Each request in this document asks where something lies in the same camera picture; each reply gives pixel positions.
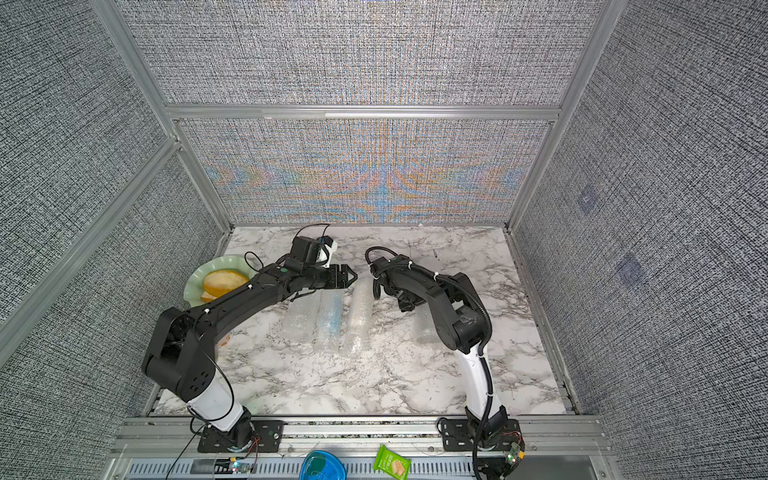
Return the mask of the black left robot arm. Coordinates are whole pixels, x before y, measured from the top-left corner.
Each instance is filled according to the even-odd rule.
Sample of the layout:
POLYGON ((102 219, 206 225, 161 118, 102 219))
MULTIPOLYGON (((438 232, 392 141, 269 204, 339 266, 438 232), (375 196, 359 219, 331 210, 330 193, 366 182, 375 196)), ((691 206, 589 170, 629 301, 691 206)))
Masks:
POLYGON ((251 414, 236 399, 231 384, 222 387, 215 360, 217 343, 256 313, 293 300, 304 291, 345 290, 358 279, 347 264, 301 262, 288 256, 260 269, 224 296, 181 311, 161 313, 142 362, 143 373, 181 399, 204 430, 233 452, 254 443, 251 414))

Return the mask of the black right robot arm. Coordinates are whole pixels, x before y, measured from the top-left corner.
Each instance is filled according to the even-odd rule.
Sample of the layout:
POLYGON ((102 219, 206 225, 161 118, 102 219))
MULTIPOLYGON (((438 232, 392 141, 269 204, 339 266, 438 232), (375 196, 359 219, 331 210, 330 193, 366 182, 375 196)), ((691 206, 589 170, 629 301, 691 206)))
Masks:
POLYGON ((493 333, 490 314, 469 278, 463 273, 434 272, 383 246, 367 249, 364 258, 373 277, 375 299, 384 294, 393 297, 403 312, 428 307, 439 340, 456 354, 473 449, 495 447, 509 416, 497 397, 486 356, 493 333))

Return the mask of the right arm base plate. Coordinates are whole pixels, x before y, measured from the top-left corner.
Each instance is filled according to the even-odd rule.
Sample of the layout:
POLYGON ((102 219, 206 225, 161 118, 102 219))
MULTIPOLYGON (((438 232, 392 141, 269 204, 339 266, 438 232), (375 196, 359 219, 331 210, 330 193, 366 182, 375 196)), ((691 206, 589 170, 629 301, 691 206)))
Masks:
MULTIPOLYGON (((469 452, 474 448, 479 421, 467 418, 439 417, 436 428, 441 436, 443 449, 448 452, 469 452)), ((481 452, 501 451, 519 456, 526 449, 520 424, 516 419, 501 414, 491 418, 482 433, 478 449, 481 452)))

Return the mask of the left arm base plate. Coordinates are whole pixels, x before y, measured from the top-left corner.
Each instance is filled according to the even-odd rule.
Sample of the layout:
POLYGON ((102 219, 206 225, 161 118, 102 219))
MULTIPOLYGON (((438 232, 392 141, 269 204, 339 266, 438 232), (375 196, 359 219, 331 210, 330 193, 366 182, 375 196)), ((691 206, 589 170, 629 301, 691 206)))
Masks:
POLYGON ((198 453, 246 455, 247 453, 276 453, 282 440, 284 422, 280 420, 251 420, 238 422, 222 432, 206 426, 197 446, 198 453))

